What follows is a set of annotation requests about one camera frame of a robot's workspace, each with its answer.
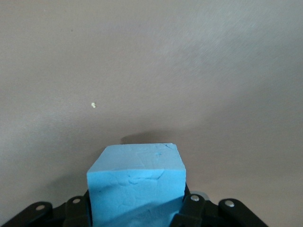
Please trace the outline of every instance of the foam cube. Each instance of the foam cube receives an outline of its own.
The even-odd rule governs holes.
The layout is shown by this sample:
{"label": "foam cube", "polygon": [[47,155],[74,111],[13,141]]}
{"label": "foam cube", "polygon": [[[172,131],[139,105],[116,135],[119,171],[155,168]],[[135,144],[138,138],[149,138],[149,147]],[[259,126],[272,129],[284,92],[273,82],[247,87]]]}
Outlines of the foam cube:
{"label": "foam cube", "polygon": [[168,227],[186,170],[171,143],[108,146],[87,172],[93,227]]}

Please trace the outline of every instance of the gray surface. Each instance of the gray surface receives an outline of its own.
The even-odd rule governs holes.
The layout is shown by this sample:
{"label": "gray surface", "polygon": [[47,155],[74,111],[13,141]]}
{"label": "gray surface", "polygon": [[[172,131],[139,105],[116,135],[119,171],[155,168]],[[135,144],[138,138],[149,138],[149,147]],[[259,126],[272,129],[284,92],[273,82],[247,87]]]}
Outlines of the gray surface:
{"label": "gray surface", "polygon": [[172,142],[191,190],[302,226],[302,21],[301,0],[2,0],[0,224],[83,194],[107,145]]}

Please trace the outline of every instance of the metal screw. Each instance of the metal screw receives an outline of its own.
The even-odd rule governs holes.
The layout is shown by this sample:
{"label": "metal screw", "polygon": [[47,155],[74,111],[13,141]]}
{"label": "metal screw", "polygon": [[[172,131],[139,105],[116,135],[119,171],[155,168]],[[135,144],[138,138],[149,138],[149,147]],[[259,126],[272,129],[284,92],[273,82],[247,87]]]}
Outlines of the metal screw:
{"label": "metal screw", "polygon": [[78,202],[80,202],[80,201],[81,201],[81,199],[74,199],[74,200],[72,201],[72,203],[76,204],[76,203],[78,203]]}
{"label": "metal screw", "polygon": [[200,200],[199,196],[197,196],[197,195],[192,195],[192,196],[190,197],[190,199],[191,199],[192,201],[195,201],[195,202],[198,202],[198,201]]}
{"label": "metal screw", "polygon": [[235,204],[230,200],[226,200],[225,205],[228,206],[228,207],[234,207],[235,206]]}
{"label": "metal screw", "polygon": [[45,205],[39,205],[36,207],[36,210],[39,211],[39,210],[43,210],[45,208]]}

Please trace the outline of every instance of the blue foam block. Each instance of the blue foam block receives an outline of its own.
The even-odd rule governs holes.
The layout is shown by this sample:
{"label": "blue foam block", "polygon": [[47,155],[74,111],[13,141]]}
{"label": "blue foam block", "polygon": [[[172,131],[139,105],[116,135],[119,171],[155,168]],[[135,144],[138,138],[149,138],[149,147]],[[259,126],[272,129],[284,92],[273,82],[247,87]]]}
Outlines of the blue foam block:
{"label": "blue foam block", "polygon": [[108,146],[87,172],[93,227],[168,227],[186,170],[171,143]]}

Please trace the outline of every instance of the blue cube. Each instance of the blue cube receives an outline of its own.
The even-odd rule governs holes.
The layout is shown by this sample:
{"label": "blue cube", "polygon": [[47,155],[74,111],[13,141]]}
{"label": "blue cube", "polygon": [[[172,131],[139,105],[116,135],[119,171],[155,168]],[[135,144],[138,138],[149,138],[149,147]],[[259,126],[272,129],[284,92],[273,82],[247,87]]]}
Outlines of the blue cube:
{"label": "blue cube", "polygon": [[171,143],[108,146],[87,172],[93,227],[168,227],[186,170]]}

